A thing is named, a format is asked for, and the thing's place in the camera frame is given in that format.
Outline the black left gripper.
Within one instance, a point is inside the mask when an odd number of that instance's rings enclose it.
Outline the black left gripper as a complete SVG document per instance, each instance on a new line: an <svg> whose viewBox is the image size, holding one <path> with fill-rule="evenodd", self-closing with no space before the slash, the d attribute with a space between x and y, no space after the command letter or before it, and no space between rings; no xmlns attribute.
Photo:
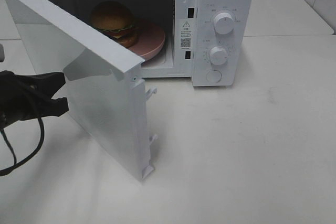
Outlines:
<svg viewBox="0 0 336 224"><path fill-rule="evenodd" d="M17 121L60 117L68 112L66 97L52 99L64 84L65 76L62 72L24 76L1 71L1 130ZM27 97L30 88L48 98L33 97L33 108Z"/></svg>

